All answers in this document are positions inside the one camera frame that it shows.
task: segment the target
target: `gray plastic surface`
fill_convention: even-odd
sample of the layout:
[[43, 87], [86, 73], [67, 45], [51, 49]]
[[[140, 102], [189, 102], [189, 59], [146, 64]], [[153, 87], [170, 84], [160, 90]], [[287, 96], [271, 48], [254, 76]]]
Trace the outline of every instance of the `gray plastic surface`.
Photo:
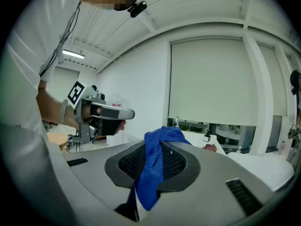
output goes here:
[[[104, 171], [106, 158], [135, 143], [106, 149], [65, 154], [67, 160], [85, 157], [90, 163], [72, 167], [82, 184], [101, 202], [115, 209], [125, 203], [129, 189], [115, 186]], [[140, 222], [142, 225], [228, 225], [246, 217], [225, 181], [239, 178], [262, 204], [272, 197], [271, 190], [258, 178], [227, 156], [183, 143], [174, 146], [194, 154], [201, 165], [198, 178], [182, 192], [164, 193]]]
[[[89, 160], [70, 168], [58, 145], [22, 128], [1, 127], [1, 152], [17, 189], [45, 217], [65, 225], [136, 225], [113, 211], [125, 203], [129, 189], [115, 186], [104, 171], [106, 159], [135, 143], [66, 154], [67, 160]], [[182, 192], [164, 193], [139, 224], [229, 225], [246, 218], [225, 185], [240, 178], [266, 204], [274, 194], [234, 161], [191, 145], [173, 143], [199, 159], [199, 177]]]

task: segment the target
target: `roller blind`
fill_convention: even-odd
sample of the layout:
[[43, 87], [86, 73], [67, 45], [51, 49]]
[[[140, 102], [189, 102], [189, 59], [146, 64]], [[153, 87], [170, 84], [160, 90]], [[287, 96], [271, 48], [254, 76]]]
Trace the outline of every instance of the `roller blind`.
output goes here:
[[52, 75], [52, 81], [47, 84], [47, 91], [53, 98], [63, 102], [78, 77], [79, 72], [77, 71], [56, 67]]
[[262, 55], [267, 64], [273, 90], [274, 115], [287, 116], [287, 100], [285, 83], [276, 53], [272, 48], [259, 45]]
[[169, 117], [256, 126], [258, 93], [240, 40], [203, 39], [172, 45]]

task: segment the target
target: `black slot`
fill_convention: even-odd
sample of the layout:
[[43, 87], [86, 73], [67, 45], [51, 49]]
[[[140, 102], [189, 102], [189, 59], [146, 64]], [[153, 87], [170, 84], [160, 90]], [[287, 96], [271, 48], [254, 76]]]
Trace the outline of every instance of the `black slot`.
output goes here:
[[76, 165], [80, 165], [83, 164], [85, 162], [88, 162], [88, 160], [86, 158], [79, 158], [79, 159], [75, 159], [75, 160], [71, 160], [71, 161], [67, 161], [69, 167], [73, 167]]
[[262, 207], [260, 202], [239, 179], [228, 181], [226, 182], [226, 185], [233, 193], [234, 197], [243, 208], [247, 216], [252, 215]]

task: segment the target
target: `bottle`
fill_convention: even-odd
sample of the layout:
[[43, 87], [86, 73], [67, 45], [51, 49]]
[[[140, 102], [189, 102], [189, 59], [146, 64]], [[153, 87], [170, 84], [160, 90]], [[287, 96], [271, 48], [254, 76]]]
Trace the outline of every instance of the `bottle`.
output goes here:
[[286, 143], [285, 143], [285, 141], [282, 141], [282, 143], [278, 149], [279, 156], [285, 156], [285, 149], [286, 149]]

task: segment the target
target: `white shirt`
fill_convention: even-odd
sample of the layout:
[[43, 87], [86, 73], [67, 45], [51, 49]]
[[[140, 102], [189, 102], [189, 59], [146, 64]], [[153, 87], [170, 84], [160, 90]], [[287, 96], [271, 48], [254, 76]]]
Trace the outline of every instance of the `white shirt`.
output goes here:
[[51, 81], [57, 60], [42, 77], [39, 74], [79, 1], [32, 0], [20, 15], [0, 59], [0, 123], [23, 126], [47, 138], [36, 96], [40, 80]]

